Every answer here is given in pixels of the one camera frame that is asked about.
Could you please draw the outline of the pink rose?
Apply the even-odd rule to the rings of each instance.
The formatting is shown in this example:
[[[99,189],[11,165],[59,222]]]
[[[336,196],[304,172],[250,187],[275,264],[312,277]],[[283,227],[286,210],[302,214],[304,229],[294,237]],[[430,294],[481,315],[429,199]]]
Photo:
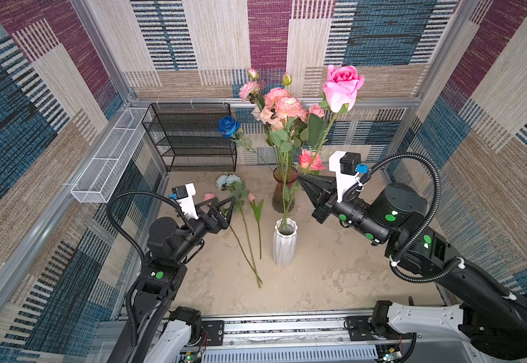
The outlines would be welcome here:
[[[291,168],[293,167],[293,163],[291,160],[288,159],[290,157],[290,154],[287,154],[282,160],[286,162],[285,167],[283,169],[284,176],[287,178],[289,176],[289,172],[291,171]],[[322,158],[320,156],[319,151],[309,151],[306,149],[303,149],[301,151],[301,155],[298,157],[298,166],[299,171],[301,171],[303,174],[318,174],[320,171],[325,170],[324,163],[322,161]],[[291,188],[290,196],[291,196],[291,202],[295,201],[295,195],[297,193],[298,186],[297,182],[295,182]],[[289,217],[290,211],[288,209],[285,209],[285,212],[282,214],[282,220],[285,221]]]

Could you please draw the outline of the red glass vase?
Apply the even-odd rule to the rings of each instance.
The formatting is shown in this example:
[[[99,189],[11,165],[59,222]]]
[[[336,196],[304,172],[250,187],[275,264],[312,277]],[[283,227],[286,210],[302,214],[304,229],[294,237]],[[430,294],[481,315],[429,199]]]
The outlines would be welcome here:
[[[278,213],[284,213],[285,209],[291,211],[294,202],[291,202],[291,196],[289,194],[293,184],[298,179],[298,171],[292,167],[289,176],[286,178],[279,168],[275,168],[273,177],[276,181],[276,186],[272,196],[272,207]]]

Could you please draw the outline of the white ribbed ceramic vase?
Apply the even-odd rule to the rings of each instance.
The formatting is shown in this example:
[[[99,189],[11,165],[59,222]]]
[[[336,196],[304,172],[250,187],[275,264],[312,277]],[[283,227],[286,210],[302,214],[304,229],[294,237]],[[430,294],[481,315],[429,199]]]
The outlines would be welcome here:
[[[273,235],[272,256],[277,266],[290,266],[295,259],[298,244],[298,226],[290,218],[279,220]]]

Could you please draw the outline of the pink rose spray stem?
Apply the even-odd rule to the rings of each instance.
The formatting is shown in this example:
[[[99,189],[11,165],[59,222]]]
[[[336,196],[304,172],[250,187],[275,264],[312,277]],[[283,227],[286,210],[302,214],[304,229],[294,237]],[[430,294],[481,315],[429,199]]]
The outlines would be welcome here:
[[[324,118],[325,111],[319,106],[319,104],[313,104],[311,107],[308,108],[301,117],[302,121],[307,122],[310,115],[316,115],[319,118]]]

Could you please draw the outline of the blue rose stem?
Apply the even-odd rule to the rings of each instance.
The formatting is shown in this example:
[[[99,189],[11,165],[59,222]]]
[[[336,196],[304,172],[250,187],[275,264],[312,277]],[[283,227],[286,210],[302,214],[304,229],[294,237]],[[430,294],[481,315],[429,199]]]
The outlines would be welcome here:
[[[266,166],[269,166],[269,162],[265,160],[257,149],[254,147],[251,139],[245,136],[245,132],[242,125],[232,116],[224,116],[218,125],[218,131],[222,137],[230,139],[232,142],[244,148],[246,151],[255,154],[259,161]]]

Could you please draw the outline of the pale peach carnation spray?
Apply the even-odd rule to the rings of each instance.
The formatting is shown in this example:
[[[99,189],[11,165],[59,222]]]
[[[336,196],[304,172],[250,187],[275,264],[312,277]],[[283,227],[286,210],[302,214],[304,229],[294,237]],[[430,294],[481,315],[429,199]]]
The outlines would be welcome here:
[[[254,105],[252,115],[255,120],[262,122],[267,134],[284,129],[288,120],[278,115],[276,104],[280,99],[289,96],[285,86],[275,87],[264,95],[260,74],[254,68],[249,68],[248,77],[249,80],[240,88],[239,97],[242,101],[249,101]]]

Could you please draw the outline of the magenta rose stem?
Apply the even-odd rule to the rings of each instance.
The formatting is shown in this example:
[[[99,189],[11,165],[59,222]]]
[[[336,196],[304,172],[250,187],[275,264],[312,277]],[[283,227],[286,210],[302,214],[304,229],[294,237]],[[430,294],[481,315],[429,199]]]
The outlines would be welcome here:
[[[310,151],[319,151],[327,141],[328,132],[339,116],[351,111],[357,101],[360,88],[365,83],[363,75],[353,66],[336,67],[328,65],[327,80],[323,86],[322,102],[319,106],[330,111],[329,121],[311,114],[308,119],[307,144]]]

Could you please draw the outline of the pink carnation spray stem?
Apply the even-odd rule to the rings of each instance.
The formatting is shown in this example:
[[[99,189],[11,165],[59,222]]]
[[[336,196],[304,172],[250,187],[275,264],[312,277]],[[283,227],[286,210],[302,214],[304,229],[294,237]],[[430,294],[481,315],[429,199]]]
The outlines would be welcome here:
[[[307,112],[287,87],[292,83],[290,74],[282,77],[282,86],[271,89],[263,98],[260,119],[266,130],[266,142],[276,155],[276,168],[281,182],[289,183],[294,152],[304,145],[307,136]]]

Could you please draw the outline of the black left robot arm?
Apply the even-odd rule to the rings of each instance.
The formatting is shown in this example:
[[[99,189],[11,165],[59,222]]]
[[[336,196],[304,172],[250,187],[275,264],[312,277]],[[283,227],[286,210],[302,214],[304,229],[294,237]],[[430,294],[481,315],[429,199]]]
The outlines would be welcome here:
[[[188,271],[187,264],[204,247],[207,234],[230,227],[236,198],[210,198],[195,204],[183,186],[162,196],[141,191],[142,196],[171,206],[181,222],[170,217],[155,220],[148,230],[147,250],[120,227],[113,206],[120,199],[136,195],[127,191],[106,205],[110,224],[134,246],[141,260],[140,272],[125,295],[127,323],[110,354],[110,362],[200,362],[210,339],[201,312],[171,306]]]

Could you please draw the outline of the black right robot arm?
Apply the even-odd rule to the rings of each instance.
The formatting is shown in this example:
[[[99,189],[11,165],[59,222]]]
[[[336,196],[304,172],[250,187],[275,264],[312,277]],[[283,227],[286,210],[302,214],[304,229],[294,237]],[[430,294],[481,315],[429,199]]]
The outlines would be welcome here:
[[[385,246],[390,269],[398,278],[412,284],[439,284],[459,303],[427,307],[380,300],[367,322],[346,320],[351,339],[365,331],[381,339],[409,338],[400,361],[414,351],[419,334],[461,340],[493,358],[527,358],[527,294],[512,292],[431,228],[440,206],[438,169],[420,154],[406,152],[397,158],[425,167],[434,187],[430,200],[408,185],[393,182],[367,203],[360,193],[376,167],[364,165],[360,155],[351,152],[331,155],[331,175],[304,174],[298,181],[313,204],[317,222],[336,217],[342,227],[354,229],[375,246]]]

